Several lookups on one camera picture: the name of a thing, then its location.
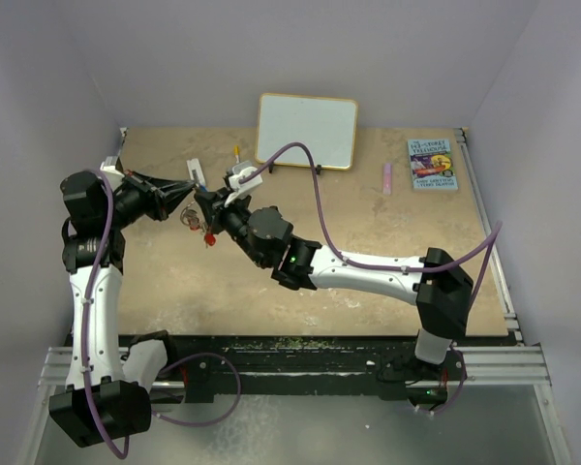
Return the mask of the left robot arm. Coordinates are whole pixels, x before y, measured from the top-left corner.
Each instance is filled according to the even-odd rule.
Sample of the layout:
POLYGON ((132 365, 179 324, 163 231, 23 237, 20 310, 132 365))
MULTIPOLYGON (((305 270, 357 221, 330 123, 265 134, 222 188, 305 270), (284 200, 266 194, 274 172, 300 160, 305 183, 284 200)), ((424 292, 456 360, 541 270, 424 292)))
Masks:
POLYGON ((146 431, 152 385, 179 370, 166 331, 137 337, 127 353, 119 349, 122 231, 143 216, 167 220, 195 186, 115 169, 83 170, 60 184, 69 213, 61 235, 74 304, 73 351, 65 390, 50 397, 48 410, 81 448, 113 448, 115 440, 146 431))

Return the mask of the metal keyring with keys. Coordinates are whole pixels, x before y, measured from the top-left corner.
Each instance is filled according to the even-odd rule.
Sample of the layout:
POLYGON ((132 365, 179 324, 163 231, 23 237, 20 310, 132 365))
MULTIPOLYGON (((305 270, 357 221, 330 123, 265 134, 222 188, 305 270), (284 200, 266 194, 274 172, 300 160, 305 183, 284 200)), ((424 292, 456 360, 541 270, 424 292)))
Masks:
POLYGON ((200 219, 194 201, 183 208, 180 213, 180 222, 192 232, 206 232, 206 225, 200 219))

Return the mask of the red key tag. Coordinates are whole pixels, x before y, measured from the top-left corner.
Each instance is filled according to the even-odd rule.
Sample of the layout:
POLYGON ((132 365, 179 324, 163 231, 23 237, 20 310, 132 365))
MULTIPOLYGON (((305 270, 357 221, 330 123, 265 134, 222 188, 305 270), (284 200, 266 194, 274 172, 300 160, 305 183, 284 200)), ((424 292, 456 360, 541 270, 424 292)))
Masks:
POLYGON ((204 235, 204 237, 203 237, 203 238, 204 238, 204 242, 205 242, 205 244, 206 244, 208 247, 212 247, 212 246, 214 246, 214 245, 215 245, 215 243, 216 243, 216 237, 215 237, 215 235, 214 235, 214 234, 212 234, 212 233, 206 233, 206 234, 204 235))

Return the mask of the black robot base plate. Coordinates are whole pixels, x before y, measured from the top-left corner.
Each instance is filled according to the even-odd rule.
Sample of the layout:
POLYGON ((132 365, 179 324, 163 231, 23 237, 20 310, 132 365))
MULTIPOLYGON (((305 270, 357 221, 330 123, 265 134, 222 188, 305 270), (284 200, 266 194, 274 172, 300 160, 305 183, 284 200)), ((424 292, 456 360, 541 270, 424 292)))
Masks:
POLYGON ((422 362, 412 337, 174 335, 169 342, 169 359, 182 364, 160 375, 155 389, 192 404, 241 393, 440 405, 467 378, 461 353, 448 351, 440 365, 422 362))

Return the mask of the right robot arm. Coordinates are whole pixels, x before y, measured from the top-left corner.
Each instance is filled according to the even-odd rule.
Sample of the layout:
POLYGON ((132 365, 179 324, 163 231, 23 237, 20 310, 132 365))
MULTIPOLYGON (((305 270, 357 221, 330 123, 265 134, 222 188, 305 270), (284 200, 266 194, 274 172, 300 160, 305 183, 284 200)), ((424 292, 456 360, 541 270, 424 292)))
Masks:
POLYGON ((433 379, 445 368, 451 343, 465 335, 474 281, 439 248, 421 257, 362 254, 343 257, 329 246, 294 234, 276 206, 250 210, 250 199, 228 202, 228 189, 197 192, 209 235, 227 233, 259 268, 292 291, 343 289, 393 297, 417 309, 420 330, 413 372, 433 379))

